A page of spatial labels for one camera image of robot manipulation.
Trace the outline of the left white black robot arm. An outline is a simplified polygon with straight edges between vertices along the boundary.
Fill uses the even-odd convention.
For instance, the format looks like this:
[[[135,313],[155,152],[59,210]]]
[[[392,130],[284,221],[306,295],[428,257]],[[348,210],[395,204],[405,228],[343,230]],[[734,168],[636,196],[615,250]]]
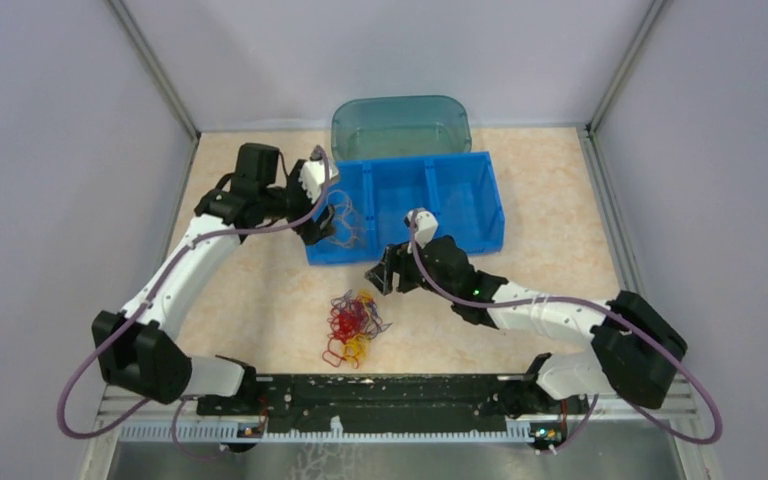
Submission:
[[[245,143],[233,171],[198,202],[188,227],[148,283],[115,312],[92,323],[102,378],[143,398],[170,404],[184,397],[219,396],[237,414],[252,411],[258,384],[248,365],[224,357],[191,357],[177,338],[195,300],[220,266],[250,236],[290,229],[314,245],[334,234],[328,190],[337,164],[317,146],[277,184],[282,152]]]

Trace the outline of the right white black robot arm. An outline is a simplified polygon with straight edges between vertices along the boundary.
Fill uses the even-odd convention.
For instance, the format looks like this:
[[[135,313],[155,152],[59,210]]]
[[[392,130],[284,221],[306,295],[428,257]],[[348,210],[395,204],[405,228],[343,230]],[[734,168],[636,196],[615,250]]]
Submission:
[[[523,398],[536,412],[548,412],[573,395],[610,391],[637,407],[658,409],[677,373],[663,354],[682,360],[688,349],[636,292],[585,301],[528,289],[474,267],[449,235],[432,240],[417,256],[408,243],[389,245],[365,277],[383,295],[417,288],[438,294],[472,325],[582,346],[579,353],[548,354],[532,364],[535,377],[524,383]]]

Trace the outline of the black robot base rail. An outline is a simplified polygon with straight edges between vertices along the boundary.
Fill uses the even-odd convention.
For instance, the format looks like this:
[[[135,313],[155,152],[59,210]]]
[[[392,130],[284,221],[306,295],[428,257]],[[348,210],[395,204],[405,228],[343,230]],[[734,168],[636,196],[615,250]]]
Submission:
[[[531,374],[257,374],[233,397],[199,399],[208,417],[251,416],[262,442],[526,443],[564,441],[585,396],[555,400]]]

